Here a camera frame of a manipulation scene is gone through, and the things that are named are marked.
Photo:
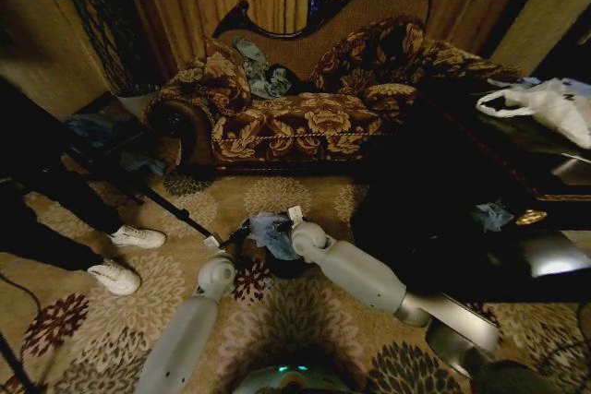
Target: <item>white sneaker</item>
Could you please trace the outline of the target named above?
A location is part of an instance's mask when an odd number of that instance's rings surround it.
[[[102,264],[88,268],[87,272],[115,295],[133,294],[141,284],[138,274],[108,258]]]
[[[130,225],[123,225],[116,233],[109,234],[116,246],[139,246],[152,249],[164,245],[166,236],[154,230],[139,230]]]

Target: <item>white plastic bag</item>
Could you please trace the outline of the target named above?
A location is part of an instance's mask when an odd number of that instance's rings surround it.
[[[505,106],[519,106],[511,110],[496,110],[488,101],[505,98]],[[557,78],[533,88],[521,87],[498,90],[481,97],[476,108],[493,117],[531,115],[540,124],[566,136],[581,148],[591,149],[591,101],[577,95]]]

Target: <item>cable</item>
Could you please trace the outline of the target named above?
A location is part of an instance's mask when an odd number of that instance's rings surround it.
[[[582,320],[581,320],[581,316],[583,313],[583,308],[586,306],[586,303],[581,303],[579,304],[579,306],[577,307],[577,312],[576,312],[576,320],[577,320],[577,327],[579,328],[579,330],[581,331],[581,334],[585,335],[583,332],[583,329],[581,328],[582,326]],[[579,341],[576,341],[575,343],[569,343],[566,345],[562,345],[559,346],[558,348],[555,348],[554,350],[552,350],[545,358],[544,360],[542,360],[540,362],[540,364],[537,366],[537,371],[541,374],[544,375],[544,370],[546,369],[545,366],[547,366],[549,364],[550,359],[558,354],[559,352],[563,352],[563,351],[568,351],[572,348],[577,348],[580,347],[582,345],[586,345],[587,348],[587,359],[589,359],[591,356],[591,339],[582,339]],[[587,366],[587,374],[583,376],[583,379],[581,381],[581,383],[579,384],[578,388],[576,389],[576,391],[573,392],[573,394],[582,394],[583,393],[583,389],[585,388],[585,385],[587,383],[589,383],[589,381],[591,381],[591,371],[588,369],[590,366]]]
[[[34,320],[34,323],[33,323],[33,328],[37,328],[39,322],[41,321],[41,312],[42,312],[41,302],[39,301],[39,298],[29,288],[26,288],[26,287],[24,287],[24,286],[16,283],[15,281],[12,281],[7,276],[5,276],[2,272],[0,272],[0,279],[2,279],[3,281],[5,281],[9,285],[12,285],[15,288],[17,288],[17,289],[25,292],[33,300],[33,302],[35,303],[35,308],[37,309],[37,314],[35,315],[35,320]],[[6,349],[6,351],[10,351],[12,353],[12,351],[9,350],[9,348],[7,348],[7,347],[8,347],[8,344],[5,343],[5,347],[3,348],[3,350]],[[25,369],[24,369],[23,353],[24,353],[24,349],[21,346],[20,347],[20,352],[19,352],[19,357],[18,357],[18,360],[16,361],[16,364],[20,364],[20,368],[17,368],[17,370],[15,370],[15,367],[13,366],[13,364],[15,362],[9,362],[9,363],[12,364],[11,367],[13,367],[13,371],[15,372],[15,375],[18,377],[18,380],[25,387],[26,392],[29,394],[29,393],[37,392],[37,389],[34,388],[34,386],[33,386],[33,388],[30,387],[30,386],[32,386],[32,382],[30,381],[30,379],[27,376],[27,373],[25,372]],[[0,385],[0,389],[2,389],[3,391],[7,392],[7,388],[4,385]]]

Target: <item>floral upholstery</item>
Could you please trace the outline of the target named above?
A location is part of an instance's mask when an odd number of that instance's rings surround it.
[[[512,66],[495,64],[445,41],[425,39],[408,65],[392,69],[389,81],[408,85],[417,85],[425,78],[494,78],[513,82],[521,76]]]
[[[201,83],[218,111],[230,117],[246,110],[250,105],[250,90],[240,54],[225,43],[208,39],[205,57]]]
[[[176,76],[168,81],[143,111],[142,120],[150,121],[150,114],[157,103],[163,101],[184,101],[199,108],[211,126],[215,125],[220,114],[210,100],[211,93],[202,83],[205,63],[195,57],[185,64]]]
[[[382,132],[394,133],[404,122],[417,94],[418,90],[409,85],[382,83],[363,91],[363,102],[380,114]]]
[[[321,57],[310,80],[322,91],[358,96],[415,58],[423,29],[418,18],[400,16],[352,32]]]
[[[212,131],[219,161],[340,161],[361,159],[381,119],[353,96],[302,93],[253,100]]]
[[[423,80],[520,77],[511,67],[423,39],[422,23],[411,17],[384,19],[336,43],[310,78],[322,93],[251,99],[240,54],[215,40],[205,50],[204,59],[190,61],[159,91],[147,113],[158,101],[195,105],[205,116],[193,122],[211,131],[211,143],[201,145],[211,145],[208,159],[218,165],[360,160],[396,134]]]

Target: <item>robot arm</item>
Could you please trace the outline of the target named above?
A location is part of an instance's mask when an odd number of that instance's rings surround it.
[[[458,371],[467,375],[456,356],[474,345],[494,351],[498,331],[486,319],[445,295],[409,293],[388,266],[346,241],[333,239],[318,224],[303,221],[299,207],[288,212],[296,253],[319,265],[329,280],[369,307],[393,313],[409,325],[430,323],[427,339],[431,348]],[[220,246],[213,236],[207,242]],[[217,304],[234,282],[233,249],[239,243],[237,237],[231,238],[225,250],[201,268],[198,288],[176,309],[151,350],[136,394],[177,393],[189,380],[213,330]]]
[[[430,345],[440,356],[467,351],[474,345],[486,352],[495,351],[499,332],[484,317],[444,294],[409,293],[393,271],[375,257],[346,241],[333,239],[316,223],[300,221],[298,217],[293,220],[292,247],[300,256],[308,263],[318,264],[329,280],[363,304],[393,313],[409,325],[423,327],[430,322],[434,328],[430,337],[435,341]],[[456,340],[447,340],[446,344],[441,339],[445,335],[455,336]],[[449,346],[465,349],[451,350]],[[446,360],[467,375],[458,362]]]
[[[218,302],[233,284],[232,257],[220,252],[199,270],[199,285],[178,308],[144,364],[136,394],[180,392],[191,377],[218,315]]]

